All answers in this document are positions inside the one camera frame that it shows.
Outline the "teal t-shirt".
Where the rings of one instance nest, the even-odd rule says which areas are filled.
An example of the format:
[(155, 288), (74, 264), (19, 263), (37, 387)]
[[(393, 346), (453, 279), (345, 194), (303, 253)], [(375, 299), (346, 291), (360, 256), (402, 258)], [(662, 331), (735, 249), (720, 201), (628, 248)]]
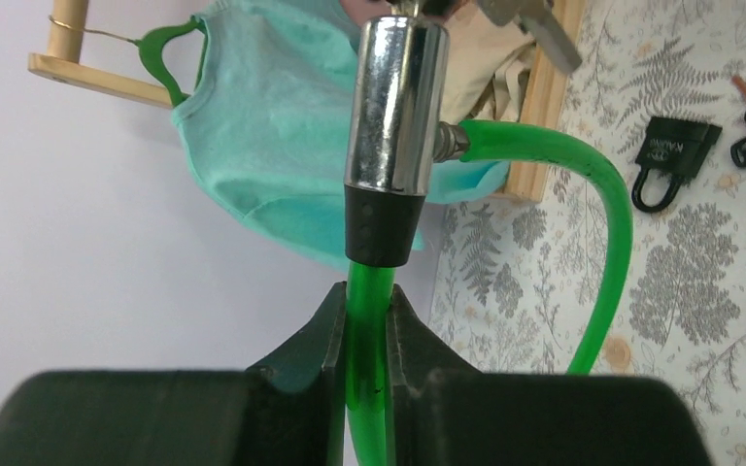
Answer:
[(421, 196), (346, 188), (362, 23), (385, 2), (219, 1), (200, 82), (174, 123), (191, 174), (248, 228), (315, 260), (399, 267)]

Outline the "beige crumpled cloth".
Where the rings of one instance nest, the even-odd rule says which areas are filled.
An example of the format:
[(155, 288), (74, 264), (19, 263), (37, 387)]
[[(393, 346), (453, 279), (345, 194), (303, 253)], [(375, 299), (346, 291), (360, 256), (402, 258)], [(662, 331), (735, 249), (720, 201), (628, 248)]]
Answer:
[(532, 36), (513, 22), (492, 24), (472, 1), (455, 1), (443, 15), (424, 17), (449, 35), (440, 118), (517, 121), (535, 55)]

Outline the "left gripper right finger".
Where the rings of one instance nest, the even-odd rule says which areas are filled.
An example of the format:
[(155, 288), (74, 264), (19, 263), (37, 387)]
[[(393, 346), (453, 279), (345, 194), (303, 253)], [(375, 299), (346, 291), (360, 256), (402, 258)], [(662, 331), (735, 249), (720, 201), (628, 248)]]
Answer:
[(390, 465), (708, 465), (681, 398), (633, 376), (482, 372), (416, 315), (386, 316)]

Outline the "black padlock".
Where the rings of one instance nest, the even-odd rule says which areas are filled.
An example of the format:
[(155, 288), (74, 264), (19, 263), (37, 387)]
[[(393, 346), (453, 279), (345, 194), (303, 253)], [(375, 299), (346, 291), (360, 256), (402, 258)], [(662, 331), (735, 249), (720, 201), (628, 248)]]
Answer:
[[(635, 158), (640, 171), (631, 190), (633, 206), (645, 214), (668, 208), (680, 188), (698, 175), (722, 131), (721, 126), (706, 122), (652, 116)], [(643, 189), (653, 171), (669, 176), (668, 189), (657, 204), (648, 205)]]

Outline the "floral table mat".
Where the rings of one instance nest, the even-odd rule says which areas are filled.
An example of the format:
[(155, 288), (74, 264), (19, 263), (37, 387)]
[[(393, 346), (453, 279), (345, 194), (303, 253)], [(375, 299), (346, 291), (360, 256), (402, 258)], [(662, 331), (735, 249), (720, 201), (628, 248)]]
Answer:
[[(746, 465), (746, 1), (592, 1), (559, 128), (627, 183), (651, 117), (721, 127), (698, 175), (657, 214), (635, 213), (627, 287), (594, 365), (650, 376), (692, 411), (718, 465)], [(449, 207), (430, 327), (495, 372), (560, 372), (584, 333), (606, 247), (603, 207), (555, 169), (542, 202)]]

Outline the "small silver cable-lock key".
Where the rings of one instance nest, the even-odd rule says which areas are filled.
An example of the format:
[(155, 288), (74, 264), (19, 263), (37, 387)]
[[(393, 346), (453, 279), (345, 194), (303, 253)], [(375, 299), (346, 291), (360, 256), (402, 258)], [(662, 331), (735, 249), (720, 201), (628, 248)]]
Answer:
[(564, 75), (570, 75), (581, 67), (583, 59), (548, 1), (478, 0), (476, 4), (496, 26), (517, 22)]

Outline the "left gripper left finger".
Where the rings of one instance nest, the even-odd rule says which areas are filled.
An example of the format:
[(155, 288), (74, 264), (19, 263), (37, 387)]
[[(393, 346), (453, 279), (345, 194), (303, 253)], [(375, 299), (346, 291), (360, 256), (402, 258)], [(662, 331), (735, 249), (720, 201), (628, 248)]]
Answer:
[(244, 370), (34, 375), (0, 408), (0, 465), (338, 465), (345, 299)]

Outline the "green cable lock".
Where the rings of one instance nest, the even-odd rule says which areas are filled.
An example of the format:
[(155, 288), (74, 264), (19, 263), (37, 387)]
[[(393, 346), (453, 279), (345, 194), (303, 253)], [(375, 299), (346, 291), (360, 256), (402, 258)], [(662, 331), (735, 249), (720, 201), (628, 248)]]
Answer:
[[(387, 464), (386, 316), (394, 275), (410, 255), (429, 181), (449, 36), (419, 16), (389, 15), (362, 28), (345, 172), (348, 343), (346, 406), (356, 459)], [(583, 176), (606, 211), (607, 252), (597, 300), (569, 364), (587, 374), (618, 309), (632, 246), (625, 184), (592, 146), (520, 123), (467, 120), (453, 128), (464, 162), (543, 162)]]

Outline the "wooden rack pole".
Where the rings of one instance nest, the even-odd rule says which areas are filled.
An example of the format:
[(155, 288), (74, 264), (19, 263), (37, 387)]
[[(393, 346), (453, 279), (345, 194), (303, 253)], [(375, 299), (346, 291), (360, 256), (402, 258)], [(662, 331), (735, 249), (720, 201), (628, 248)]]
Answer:
[(167, 90), (145, 71), (127, 36), (88, 23), (94, 4), (52, 1), (46, 48), (28, 54), (27, 71), (55, 83), (170, 109)]

